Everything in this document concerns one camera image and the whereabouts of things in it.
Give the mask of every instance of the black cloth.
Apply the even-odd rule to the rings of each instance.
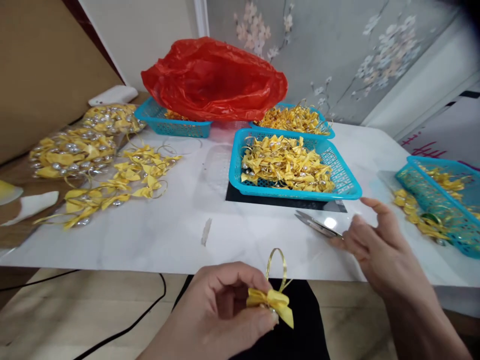
[[[193,275],[186,278],[173,308],[177,306],[192,278]],[[274,289],[280,288],[281,279],[269,281]],[[293,280],[283,293],[290,299],[289,307],[293,312],[295,329],[291,329],[280,320],[280,324],[275,326],[273,331],[258,340],[252,348],[239,353],[231,360],[265,360],[273,357],[278,360],[293,360],[299,356],[330,360],[319,303],[309,283],[306,280]]]

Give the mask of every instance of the blue plastic basket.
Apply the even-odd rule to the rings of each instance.
[[[208,138],[212,121],[184,121],[164,118],[167,109],[160,106],[153,97],[145,101],[136,111],[137,119],[146,122],[160,135]]]
[[[271,187],[272,184],[270,181],[263,179],[258,180],[258,185],[250,181],[242,182],[242,158],[246,150],[242,147],[253,143],[253,139],[247,137],[252,136],[257,140],[263,140],[264,137],[274,135],[271,131],[272,129],[263,131],[262,127],[246,128],[238,130],[235,134],[228,179],[232,186],[237,188],[243,195],[314,201],[356,200],[362,196],[362,188],[342,159],[337,148],[330,141],[318,135],[302,134],[299,132],[293,132],[288,138],[300,139],[300,137],[302,137],[303,146],[310,151],[315,149],[323,159],[322,163],[331,167],[331,180],[336,184],[333,193],[275,188]],[[280,136],[283,134],[278,132],[275,133],[275,135]]]
[[[453,244],[470,258],[480,259],[480,221],[466,209],[474,207],[480,212],[480,173],[457,161],[429,157],[409,156],[396,178],[418,201],[418,205],[427,213],[435,214],[448,228],[447,236]],[[465,189],[458,191],[463,195],[462,203],[455,200],[420,166],[428,171],[439,168],[441,173],[452,175],[452,181],[463,180]]]
[[[285,102],[279,102],[275,107],[277,109],[282,109],[283,110],[283,109],[291,109],[291,108],[294,108],[295,106],[296,105],[287,104]],[[318,113],[318,118],[320,119],[320,123],[321,123],[320,130],[327,131],[328,129],[330,129],[330,135],[314,135],[314,136],[321,137],[322,139],[333,139],[335,137],[335,131],[333,131],[333,129],[331,127],[331,124],[329,124],[325,120],[325,117],[316,108],[314,108],[313,106],[310,106],[310,110]],[[299,132],[299,131],[287,131],[287,130],[272,129],[270,127],[261,127],[261,126],[255,125],[253,121],[250,121],[249,124],[253,129],[256,129],[256,130],[258,130],[258,129],[273,130],[274,134],[283,135],[285,137],[291,137],[291,135],[295,135],[295,134],[304,134],[303,132]]]

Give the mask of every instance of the scissors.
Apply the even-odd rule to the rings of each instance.
[[[329,227],[326,227],[325,225],[319,223],[317,220],[315,220],[313,217],[310,215],[307,215],[304,212],[301,211],[296,211],[297,213],[295,216],[304,224],[307,224],[309,227],[311,227],[314,230],[317,230],[319,233],[322,235],[325,235],[327,238],[334,238],[334,237],[339,237],[342,238],[342,234],[336,232],[335,230],[332,230]]]

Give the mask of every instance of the bag of ribbon bows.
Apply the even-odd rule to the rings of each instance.
[[[157,103],[195,121],[260,121],[288,90],[267,61],[210,37],[175,41],[141,77]]]
[[[146,125],[135,117],[136,108],[120,103],[94,106],[75,126],[40,140],[29,153],[33,177],[78,178],[105,173],[118,149]]]

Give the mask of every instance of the ribbon bow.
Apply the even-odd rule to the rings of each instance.
[[[270,258],[268,259],[268,265],[266,267],[266,274],[265,277],[268,280],[269,279],[269,273],[270,273],[270,264],[272,263],[272,256],[275,253],[275,250],[278,250],[278,252],[281,255],[281,258],[283,260],[283,279],[281,281],[280,289],[278,291],[270,289],[268,293],[264,293],[261,290],[257,290],[254,288],[249,288],[248,289],[248,298],[246,299],[246,306],[248,308],[251,307],[256,307],[259,305],[266,305],[270,309],[274,309],[278,316],[292,329],[294,328],[294,315],[292,313],[292,309],[289,308],[289,297],[285,294],[282,293],[282,291],[287,287],[289,282],[287,282],[287,263],[285,262],[285,257],[284,254],[282,253],[282,250],[279,248],[274,248],[271,251]]]

